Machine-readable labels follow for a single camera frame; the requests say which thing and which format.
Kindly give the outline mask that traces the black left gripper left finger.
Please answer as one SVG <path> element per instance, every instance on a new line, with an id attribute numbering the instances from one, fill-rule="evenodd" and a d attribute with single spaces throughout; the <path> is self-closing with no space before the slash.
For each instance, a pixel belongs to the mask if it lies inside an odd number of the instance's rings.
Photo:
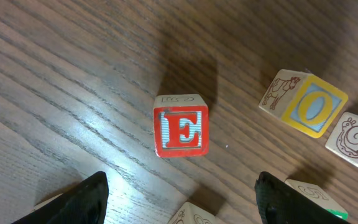
<path id="1" fill-rule="evenodd" d="M 98 171 L 12 224 L 103 224 L 108 195 L 106 173 Z"/>

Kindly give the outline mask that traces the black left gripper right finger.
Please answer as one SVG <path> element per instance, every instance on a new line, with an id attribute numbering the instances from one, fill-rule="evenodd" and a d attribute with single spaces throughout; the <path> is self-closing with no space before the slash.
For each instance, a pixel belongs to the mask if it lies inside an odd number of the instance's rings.
<path id="1" fill-rule="evenodd" d="M 269 172 L 259 174 L 254 189 L 263 224 L 349 224 Z"/>

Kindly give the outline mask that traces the red E wooden block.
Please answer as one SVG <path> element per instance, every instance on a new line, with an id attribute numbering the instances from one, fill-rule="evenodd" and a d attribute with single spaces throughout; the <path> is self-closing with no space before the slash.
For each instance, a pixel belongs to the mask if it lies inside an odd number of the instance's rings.
<path id="1" fill-rule="evenodd" d="M 209 108 L 199 94 L 157 96 L 153 122 L 159 157 L 193 157 L 209 152 Z"/>

